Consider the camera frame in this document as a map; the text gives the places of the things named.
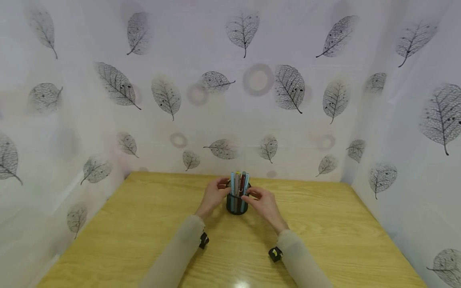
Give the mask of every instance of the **white backdrop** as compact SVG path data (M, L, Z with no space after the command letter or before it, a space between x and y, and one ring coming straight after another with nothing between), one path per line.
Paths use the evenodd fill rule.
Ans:
M23 0L0 7L0 131L9 139L0 139L0 155L9 156L0 166L5 287L37 283L78 236L83 219L89 221L133 170L246 170L255 177L348 182L429 287L461 287L461 94L454 86L461 84L461 3ZM143 14L132 18L135 13ZM235 40L239 24L230 18L241 13L250 27L243 31L246 51ZM146 23L136 21L144 16ZM226 27L237 28L226 33ZM133 48L128 31L136 40L136 28L145 38L132 42L127 55ZM126 85L119 104L132 100L141 110L110 99L117 92L105 88L96 62L115 67L108 79ZM290 66L289 85L301 94L292 89L279 97L278 87L287 84L280 65ZM259 67L270 68L273 85L251 75ZM197 84L210 71L228 80L221 93ZM160 99L181 104L160 106L153 79L168 87ZM254 96L248 89L261 82L268 89ZM448 96L439 103L447 114L438 133L453 138L445 141L449 155L440 137L433 137L436 143L421 132L438 125L437 115L429 122L424 117L444 82L453 86L440 94ZM32 93L40 83L62 87L59 94L48 91L59 101L48 102L42 113L41 93ZM328 93L337 83L346 88ZM206 98L197 103L193 87L209 93L199 93ZM284 96L291 97L283 98L291 109L278 104ZM325 108L332 100L335 108ZM446 121L453 123L449 130ZM130 135L121 146L119 132ZM264 150L267 136L276 150ZM233 159L225 159L231 157L222 146L204 148L221 139ZM18 153L16 171L7 142ZM101 162L85 168L90 156ZM440 270L441 263L449 269L428 269Z

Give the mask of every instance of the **leaf print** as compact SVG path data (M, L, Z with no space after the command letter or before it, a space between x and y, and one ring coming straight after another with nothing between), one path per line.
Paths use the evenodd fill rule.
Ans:
M183 162L187 168L186 171L193 169L200 164L200 156L190 150L185 150L183 152Z
M346 16L334 24L326 37L323 53L315 57L318 58L322 55L327 57L339 56L352 38L357 22L359 22L359 17L353 15Z
M365 141L363 140L354 140L347 148L348 152L347 155L360 163L360 159L362 158L363 150L365 149Z
M434 37L437 33L437 25L420 21L418 24L412 23L405 27L396 47L397 54L405 57L399 67L402 67L408 57L418 52Z
M231 16L226 24L226 34L235 45L245 49L244 58L247 56L247 48L253 40L259 27L257 12L240 12L238 16Z
M133 14L129 19L127 35L131 51L127 55L143 55L147 52L151 38L148 17L146 12L140 12Z
M444 249L434 258L432 268L439 278L453 288L461 288L461 251Z
M331 123L335 117L339 116L350 99L349 85L341 79L333 79L325 89L323 94L323 111L327 116L331 117Z
M432 93L420 116L420 130L432 141L447 144L461 133L461 88L443 83Z
M209 71L203 74L199 80L200 84L208 89L209 93L224 93L227 88L234 82L229 82L226 76L215 71Z
M118 105L136 106L135 90L128 78L113 66L102 62L96 62L96 64L99 76L104 81L104 86L107 92L109 92L110 99Z
M155 102L163 111L171 114L174 121L174 114L181 106L181 94L176 85L163 76L158 76L152 80L151 88Z
M261 141L261 145L258 150L258 154L272 163L272 158L274 157L275 153L277 152L277 139L274 136L268 135L264 137Z
M397 179L397 168L391 163L376 163L370 169L368 183L375 193L375 198L378 199L377 194L389 188Z
M54 84L40 83L29 93L32 107L39 113L54 112L58 109L59 96L63 87L57 89Z
M279 65L275 71L276 103L287 110L298 110L304 99L304 79L296 68L289 65Z
M46 7L39 3L30 4L26 17L30 28L40 43L53 49L57 59L58 55L54 49L54 24Z
M136 158L139 158L136 155L137 147L136 147L136 142L133 136L131 136L130 134L126 132L118 132L117 133L117 143L118 143L118 147L120 148L120 150L122 150L123 152L129 155L135 155Z
M18 169L18 151L13 141L0 131L0 180L15 177L21 185L23 182L16 175Z
M376 73L370 76L365 83L364 91L367 93L381 93L386 83L386 73Z
M221 139L213 142L210 146L203 148L210 148L214 156L221 159L235 159L237 158L237 151L231 148L228 144L229 140Z
M112 171L112 163L90 156L83 166L83 181L88 180L90 183L97 183L109 176Z
M77 233L85 224L87 214L88 210L84 203L72 205L67 212L67 226L71 232L75 233L74 239L77 238Z
M337 166L338 159L336 159L336 157L332 154L328 154L323 157L322 161L320 162L318 175L330 173L331 171L335 170Z

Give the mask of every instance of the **black pen holder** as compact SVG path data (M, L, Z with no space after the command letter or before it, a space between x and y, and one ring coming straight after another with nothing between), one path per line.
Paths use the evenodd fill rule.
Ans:
M227 182L227 187L231 186L231 182ZM233 215L242 215L248 210L248 203L243 201L241 197L232 195L232 193L227 194L226 198L226 209L230 214Z

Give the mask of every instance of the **wooden table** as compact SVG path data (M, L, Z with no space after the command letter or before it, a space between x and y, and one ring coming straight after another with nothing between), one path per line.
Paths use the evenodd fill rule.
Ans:
M38 287L136 287L213 176L133 172ZM426 287L344 183L251 179L272 191L290 228L335 287ZM182 287L295 287L267 255L273 230L249 208L223 205L206 220L206 250L192 258Z

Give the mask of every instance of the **beige sleeve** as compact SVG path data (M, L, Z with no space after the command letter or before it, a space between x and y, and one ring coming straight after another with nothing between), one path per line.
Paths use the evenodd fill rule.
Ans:
M139 285L141 288L176 288L197 251L205 224L197 215L186 218Z
M298 287L333 287L295 232L282 231L278 235L277 247L282 251L285 267Z

